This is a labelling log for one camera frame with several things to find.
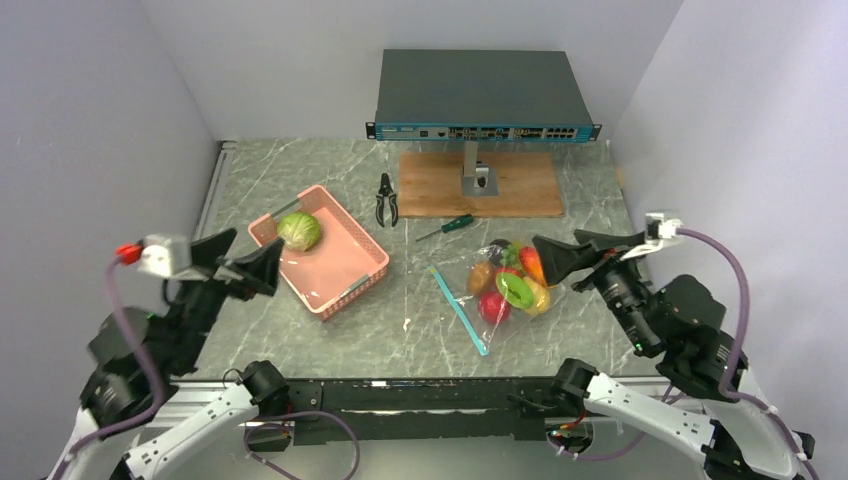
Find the dark purple plum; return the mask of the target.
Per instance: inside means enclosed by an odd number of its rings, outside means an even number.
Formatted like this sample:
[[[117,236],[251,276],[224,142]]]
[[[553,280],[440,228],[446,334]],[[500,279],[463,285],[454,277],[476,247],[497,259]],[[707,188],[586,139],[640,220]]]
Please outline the dark purple plum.
[[[519,263],[521,246],[506,239],[492,240],[486,248],[490,263],[495,266],[511,266]]]

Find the clear zip top bag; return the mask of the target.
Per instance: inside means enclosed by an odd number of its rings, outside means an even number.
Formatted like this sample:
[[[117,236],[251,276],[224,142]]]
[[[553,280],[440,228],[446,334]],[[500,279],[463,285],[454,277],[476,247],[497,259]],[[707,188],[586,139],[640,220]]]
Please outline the clear zip top bag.
[[[427,271],[481,356],[551,313],[565,297],[562,286],[544,278],[541,256],[528,241],[488,240],[454,263]]]

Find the brown potato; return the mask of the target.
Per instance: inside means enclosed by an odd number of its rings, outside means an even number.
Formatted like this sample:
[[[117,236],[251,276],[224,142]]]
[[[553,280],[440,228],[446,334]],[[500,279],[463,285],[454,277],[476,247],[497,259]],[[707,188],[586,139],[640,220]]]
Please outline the brown potato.
[[[469,270],[466,281],[467,292],[480,296],[494,288],[495,267],[489,261],[475,263]]]

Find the red round fruit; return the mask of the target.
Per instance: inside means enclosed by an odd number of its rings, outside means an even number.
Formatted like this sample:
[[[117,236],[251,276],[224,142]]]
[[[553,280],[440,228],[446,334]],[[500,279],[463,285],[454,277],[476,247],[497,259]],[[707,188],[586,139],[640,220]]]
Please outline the red round fruit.
[[[512,306],[497,291],[480,295],[477,308],[480,317],[489,325],[498,325],[507,320],[512,311]]]

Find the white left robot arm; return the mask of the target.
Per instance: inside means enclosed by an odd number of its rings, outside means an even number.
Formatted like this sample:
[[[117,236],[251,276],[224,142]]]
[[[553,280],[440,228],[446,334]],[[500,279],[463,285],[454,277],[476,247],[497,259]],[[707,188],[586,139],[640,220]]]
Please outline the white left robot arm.
[[[232,258],[234,229],[191,240],[151,234],[120,246],[105,273],[111,314],[88,350],[95,362],[80,395],[74,429],[51,471],[54,479],[157,479],[208,446],[217,434],[290,405],[289,386],[269,361],[254,361],[236,383],[198,413],[141,445],[134,439],[177,392],[175,379],[196,363],[223,304],[272,296],[284,242],[274,239]],[[115,273],[121,266],[176,283],[166,313],[123,304]]]

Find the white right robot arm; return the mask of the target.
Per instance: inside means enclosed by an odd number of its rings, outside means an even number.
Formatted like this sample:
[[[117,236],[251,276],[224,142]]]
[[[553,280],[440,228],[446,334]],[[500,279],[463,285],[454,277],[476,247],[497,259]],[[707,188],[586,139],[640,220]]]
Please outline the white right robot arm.
[[[724,331],[725,307],[691,275],[651,290],[637,260],[678,243],[689,230],[677,220],[653,220],[641,234],[613,236],[578,230],[575,243],[535,236],[545,279],[558,284],[577,271],[573,288],[604,300],[638,356],[656,360],[657,372],[702,414],[636,392],[573,358],[550,386],[564,415],[596,413],[661,440],[699,463],[710,479],[812,479],[814,438],[791,430],[763,399],[742,346],[750,289],[741,264],[731,261],[739,285],[737,332]]]

